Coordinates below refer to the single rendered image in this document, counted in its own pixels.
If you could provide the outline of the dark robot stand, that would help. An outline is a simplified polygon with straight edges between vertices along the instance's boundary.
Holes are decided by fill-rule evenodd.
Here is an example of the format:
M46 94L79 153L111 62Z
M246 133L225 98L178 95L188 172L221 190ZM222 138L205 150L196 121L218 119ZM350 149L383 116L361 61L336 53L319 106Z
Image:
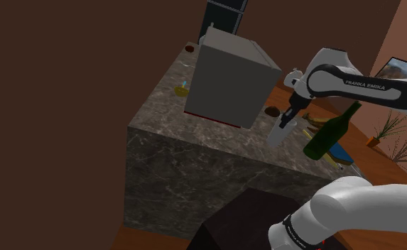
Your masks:
M186 250L271 250L269 227L299 207L292 198L248 188L206 219Z

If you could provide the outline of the grey box appliance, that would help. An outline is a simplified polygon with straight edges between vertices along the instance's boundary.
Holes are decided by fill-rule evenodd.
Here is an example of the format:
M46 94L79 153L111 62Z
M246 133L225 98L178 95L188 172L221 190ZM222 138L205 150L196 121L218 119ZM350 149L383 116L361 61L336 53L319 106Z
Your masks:
M249 129L281 74L258 43L209 27L184 112Z

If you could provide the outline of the dark tall cabinet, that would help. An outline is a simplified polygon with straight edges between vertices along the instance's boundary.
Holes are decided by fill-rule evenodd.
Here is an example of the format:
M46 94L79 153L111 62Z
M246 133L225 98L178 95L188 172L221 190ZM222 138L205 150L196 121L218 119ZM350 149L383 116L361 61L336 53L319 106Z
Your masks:
M207 28L210 26L236 35L248 1L207 0L197 44L202 43Z

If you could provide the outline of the blue book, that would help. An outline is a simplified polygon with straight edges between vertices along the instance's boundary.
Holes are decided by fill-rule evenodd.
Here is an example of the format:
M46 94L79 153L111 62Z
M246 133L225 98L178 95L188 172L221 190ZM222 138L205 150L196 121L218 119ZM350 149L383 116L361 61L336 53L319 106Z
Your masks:
M343 149L343 147L339 143L335 143L327 152L328 156L336 162L342 165L351 165L353 164L354 160L351 156Z

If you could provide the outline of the potted plant orange pot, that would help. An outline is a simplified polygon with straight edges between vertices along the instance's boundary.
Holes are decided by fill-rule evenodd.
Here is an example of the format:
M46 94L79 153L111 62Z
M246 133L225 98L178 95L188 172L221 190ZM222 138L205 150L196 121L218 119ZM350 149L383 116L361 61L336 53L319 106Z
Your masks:
M386 122L383 126L374 128L376 136L372 136L366 142L366 146L369 148L373 148L380 144L382 138L403 133L407 127L407 124L403 123L405 120L407 120L407 115L403 115L401 113L393 115L393 110L390 109Z

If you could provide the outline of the framed landscape wall picture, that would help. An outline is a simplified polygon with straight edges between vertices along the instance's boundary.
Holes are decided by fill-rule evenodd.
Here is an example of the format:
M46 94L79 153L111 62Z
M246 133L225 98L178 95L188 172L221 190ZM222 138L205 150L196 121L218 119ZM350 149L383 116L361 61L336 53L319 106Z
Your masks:
M375 75L386 79L407 79L407 61L392 57Z

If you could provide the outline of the dark green glass bottle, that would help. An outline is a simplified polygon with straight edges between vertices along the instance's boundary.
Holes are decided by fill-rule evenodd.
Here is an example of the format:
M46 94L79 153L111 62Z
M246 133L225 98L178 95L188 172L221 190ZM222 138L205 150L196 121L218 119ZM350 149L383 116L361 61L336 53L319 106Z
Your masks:
M355 101L342 115L329 119L305 146L304 154L315 161L321 159L347 133L351 117L361 106Z

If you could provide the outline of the yellow pencil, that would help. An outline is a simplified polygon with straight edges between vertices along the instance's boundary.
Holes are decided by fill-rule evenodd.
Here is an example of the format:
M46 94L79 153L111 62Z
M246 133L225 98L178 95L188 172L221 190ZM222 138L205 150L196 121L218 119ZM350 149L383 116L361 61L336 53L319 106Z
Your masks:
M312 139L312 136L305 130L303 129L303 133L308 137L309 140ZM342 170L343 167L339 164L336 163L327 153L323 155L323 158L333 167Z

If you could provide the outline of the white cup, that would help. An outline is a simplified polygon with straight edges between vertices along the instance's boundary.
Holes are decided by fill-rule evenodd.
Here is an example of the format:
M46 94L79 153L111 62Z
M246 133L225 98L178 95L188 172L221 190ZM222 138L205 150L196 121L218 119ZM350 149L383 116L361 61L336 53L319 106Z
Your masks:
M297 126L297 121L292 119L289 121L285 127L282 129L279 125L281 123L281 115L277 118L276 123L274 124L271 132L266 139L267 144L270 147L277 147L289 134L292 130Z

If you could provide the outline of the yellow banana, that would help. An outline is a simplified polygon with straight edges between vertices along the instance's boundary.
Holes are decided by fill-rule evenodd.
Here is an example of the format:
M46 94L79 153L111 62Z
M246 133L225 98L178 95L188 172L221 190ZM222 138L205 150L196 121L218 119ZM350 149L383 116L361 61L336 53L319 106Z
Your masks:
M323 126L329 121L328 118L313 118L309 113L305 113L304 115L302 115L302 118L308 121L313 126Z

